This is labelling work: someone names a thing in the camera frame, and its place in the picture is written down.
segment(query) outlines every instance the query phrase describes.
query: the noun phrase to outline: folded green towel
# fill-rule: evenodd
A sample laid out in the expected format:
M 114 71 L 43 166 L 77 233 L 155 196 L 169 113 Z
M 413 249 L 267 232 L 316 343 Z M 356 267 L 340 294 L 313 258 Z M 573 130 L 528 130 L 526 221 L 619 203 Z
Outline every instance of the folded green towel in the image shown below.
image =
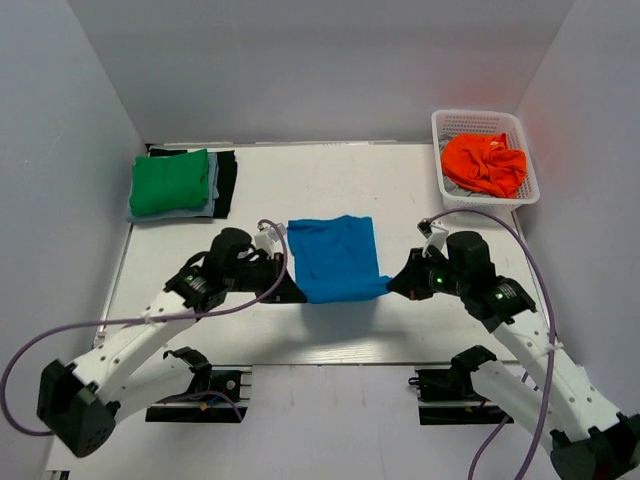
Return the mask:
M 136 157 L 129 205 L 133 215 L 200 207 L 209 198 L 206 150 L 173 157 Z

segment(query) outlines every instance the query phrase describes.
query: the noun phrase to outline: white wall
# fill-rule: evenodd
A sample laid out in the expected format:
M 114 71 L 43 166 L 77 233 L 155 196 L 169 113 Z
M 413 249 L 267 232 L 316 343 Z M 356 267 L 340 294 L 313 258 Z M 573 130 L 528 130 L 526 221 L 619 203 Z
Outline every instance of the white wall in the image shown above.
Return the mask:
M 637 0 L 576 0 L 516 112 L 541 189 L 521 218 L 561 339 L 629 414 L 640 411 L 638 19 Z
M 5 0 L 0 14 L 0 366 L 31 337 L 95 319 L 125 238 L 133 156 L 143 145 L 63 0 Z M 59 335 L 9 382 L 20 420 L 35 415 L 42 368 L 90 345 Z M 0 420 L 2 478 L 40 478 L 46 439 Z
M 573 0 L 70 0 L 147 142 L 419 140 L 512 112 Z

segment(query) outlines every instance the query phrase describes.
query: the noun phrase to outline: light blue cloth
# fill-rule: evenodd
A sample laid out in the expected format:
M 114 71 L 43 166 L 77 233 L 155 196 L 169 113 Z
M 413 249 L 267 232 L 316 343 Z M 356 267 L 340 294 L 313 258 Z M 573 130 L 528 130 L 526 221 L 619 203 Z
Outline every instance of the light blue cloth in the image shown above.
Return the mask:
M 289 248 L 296 284 L 309 303 L 358 302 L 385 295 L 371 217 L 291 220 Z
M 131 206 L 127 203 L 127 222 L 129 223 L 145 223 L 154 222 L 156 220 L 164 220 L 167 218 L 192 218 L 192 217 L 212 217 L 215 207 L 215 199 L 220 196 L 218 188 L 218 157 L 215 153 L 210 152 L 209 157 L 209 196 L 207 202 L 201 207 L 192 208 L 176 208 L 167 210 L 166 212 L 151 213 L 149 215 L 135 216 L 131 213 Z

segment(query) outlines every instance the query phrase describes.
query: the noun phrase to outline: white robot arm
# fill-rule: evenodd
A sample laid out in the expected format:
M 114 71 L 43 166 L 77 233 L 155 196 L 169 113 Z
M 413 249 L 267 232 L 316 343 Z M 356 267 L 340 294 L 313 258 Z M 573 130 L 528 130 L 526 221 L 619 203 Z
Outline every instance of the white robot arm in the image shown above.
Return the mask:
M 561 346 L 549 343 L 549 329 L 535 303 L 512 279 L 497 276 L 489 249 L 475 232 L 447 236 L 436 225 L 420 224 L 426 248 L 411 250 L 405 268 L 387 288 L 411 300 L 437 292 L 460 297 L 519 360 L 537 385 L 547 376 L 555 351 L 550 409 L 541 445 L 563 480 L 613 480 L 640 460 L 640 415 L 625 417 L 589 383 Z M 225 229 L 210 252 L 192 257 L 169 280 L 142 317 L 206 312 L 227 292 L 264 293 L 282 272 L 281 256 L 261 237 L 256 250 L 241 230 Z M 446 240 L 448 258 L 441 252 Z M 194 265 L 203 259 L 201 266 Z M 285 275 L 267 303 L 305 303 L 306 296 Z M 206 390 L 211 366 L 189 348 L 173 352 L 168 340 L 195 319 L 147 322 L 121 329 L 104 344 L 68 365 L 52 362 L 42 374 L 38 416 L 78 457 L 93 453 L 116 424 L 132 413 L 175 394 Z M 153 355 L 162 362 L 145 361 Z M 452 359 L 451 377 L 460 388 L 490 399 L 533 434 L 542 397 L 511 374 L 486 348 L 473 347 Z

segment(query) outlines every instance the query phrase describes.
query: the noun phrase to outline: plastic basket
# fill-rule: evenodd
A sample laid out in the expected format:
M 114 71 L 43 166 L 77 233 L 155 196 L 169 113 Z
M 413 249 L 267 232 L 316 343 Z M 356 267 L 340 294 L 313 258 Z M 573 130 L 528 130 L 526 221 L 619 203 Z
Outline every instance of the plastic basket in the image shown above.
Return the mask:
M 438 110 L 431 116 L 433 129 L 433 148 L 436 156 L 438 186 L 442 194 L 445 209 L 455 207 L 472 207 L 495 215 L 509 213 L 520 205 L 535 203 L 540 198 L 540 190 L 536 174 L 531 163 L 531 156 L 524 138 L 520 121 L 508 113 L 485 112 L 480 110 Z M 480 198 L 459 197 L 451 195 L 444 188 L 442 162 L 438 138 L 442 134 L 451 136 L 461 133 L 507 134 L 509 148 L 522 150 L 527 157 L 527 176 L 518 189 L 517 198 Z

